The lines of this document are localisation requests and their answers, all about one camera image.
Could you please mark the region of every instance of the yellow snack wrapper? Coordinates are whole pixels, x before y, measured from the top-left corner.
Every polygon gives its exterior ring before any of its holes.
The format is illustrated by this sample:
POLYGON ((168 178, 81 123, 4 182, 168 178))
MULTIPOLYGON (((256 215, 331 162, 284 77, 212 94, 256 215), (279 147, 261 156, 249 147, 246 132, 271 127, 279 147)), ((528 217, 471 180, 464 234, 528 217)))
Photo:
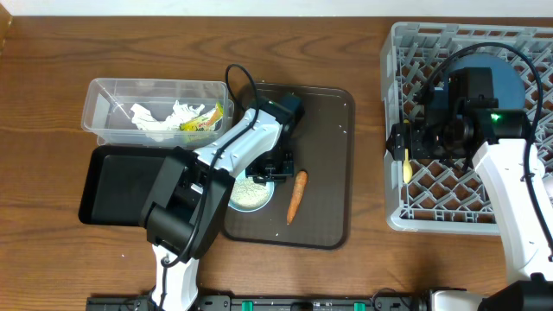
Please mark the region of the yellow snack wrapper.
POLYGON ((211 131, 215 130, 215 124, 223 117, 223 105, 217 102, 215 108, 208 113, 181 124, 179 130, 182 131, 211 131))

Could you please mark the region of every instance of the yellow spoon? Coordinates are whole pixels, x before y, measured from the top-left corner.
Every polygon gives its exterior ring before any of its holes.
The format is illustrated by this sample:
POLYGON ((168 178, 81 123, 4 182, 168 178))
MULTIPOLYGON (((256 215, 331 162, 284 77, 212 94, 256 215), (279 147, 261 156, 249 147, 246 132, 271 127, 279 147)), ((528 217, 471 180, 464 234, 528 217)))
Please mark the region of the yellow spoon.
POLYGON ((404 161, 404 183, 409 183, 413 178, 413 168, 409 162, 409 150, 405 149, 405 161, 404 161))

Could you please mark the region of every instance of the crumpled white paper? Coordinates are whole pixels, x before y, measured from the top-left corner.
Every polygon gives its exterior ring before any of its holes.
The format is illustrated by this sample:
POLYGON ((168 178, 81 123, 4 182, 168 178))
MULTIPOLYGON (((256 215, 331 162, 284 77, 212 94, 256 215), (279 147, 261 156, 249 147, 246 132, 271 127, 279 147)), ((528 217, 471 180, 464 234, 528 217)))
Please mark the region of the crumpled white paper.
POLYGON ((162 142, 165 139, 173 139, 175 133, 149 133, 149 130, 163 130, 176 132, 179 130, 179 126, 192 120, 200 115, 200 112, 204 109, 204 105, 200 105, 194 109, 189 105, 180 104, 178 100, 173 105, 173 113, 168 116, 165 121, 158 121, 152 117, 151 112, 142 107, 139 104, 134 104, 130 108, 135 114, 131 119, 131 122, 137 126, 139 130, 146 130, 146 136, 152 138, 156 142, 162 142))

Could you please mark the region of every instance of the plastic bin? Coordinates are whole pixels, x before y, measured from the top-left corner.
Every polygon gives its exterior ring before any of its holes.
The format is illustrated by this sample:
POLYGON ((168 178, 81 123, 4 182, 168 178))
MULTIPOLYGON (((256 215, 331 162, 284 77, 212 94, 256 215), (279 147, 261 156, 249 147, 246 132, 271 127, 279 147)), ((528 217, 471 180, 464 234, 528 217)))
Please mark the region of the plastic bin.
MULTIPOLYGON (((502 42, 528 55, 544 88, 543 114, 537 128, 538 156, 546 176, 553 171, 553 29, 422 22, 398 22, 380 54, 381 98, 385 105, 386 138, 391 126, 405 118, 423 117, 414 94, 442 61, 478 42, 502 42)), ((503 48, 480 48, 477 53, 497 56, 519 72, 526 88, 525 108, 534 118, 536 83, 530 69, 503 48)), ((462 166, 464 160, 456 165, 462 166)), ((471 169, 465 174, 438 161, 412 160, 413 178, 403 183, 402 163, 386 152, 385 209, 389 226, 400 231, 497 235, 499 230, 486 190, 471 169)))
POLYGON ((232 126, 233 102, 229 100, 223 82, 186 81, 169 79, 94 79, 86 95, 82 128, 98 135, 98 143, 134 144, 151 147, 181 146, 195 149, 205 146, 227 132, 232 126), (185 132, 139 130, 131 122, 130 109, 140 104, 152 117, 163 121, 173 113, 173 105, 197 108, 200 114, 210 111, 219 101, 223 117, 215 131, 185 132))

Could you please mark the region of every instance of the white dish rack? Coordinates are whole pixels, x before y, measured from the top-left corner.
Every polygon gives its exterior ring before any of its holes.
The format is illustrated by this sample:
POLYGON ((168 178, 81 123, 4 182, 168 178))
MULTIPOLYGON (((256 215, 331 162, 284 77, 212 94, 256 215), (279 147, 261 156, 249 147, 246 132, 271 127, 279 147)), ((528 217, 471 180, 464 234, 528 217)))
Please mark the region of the white dish rack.
MULTIPOLYGON (((501 42, 530 57, 543 82, 543 113, 537 127, 538 156, 553 172, 553 29, 397 22, 380 54, 381 98, 385 105, 386 138, 391 126, 423 117, 413 96, 442 61, 462 48, 480 42, 501 42)), ((477 53, 497 56, 520 73, 526 88, 525 109, 533 120, 536 83, 530 69, 513 53, 495 47, 477 53)), ((455 165, 462 167, 464 160, 455 165)), ((402 163, 385 153, 386 220, 399 231, 498 235, 486 190, 476 173, 463 174, 439 161, 411 160, 413 178, 403 182, 402 163)))

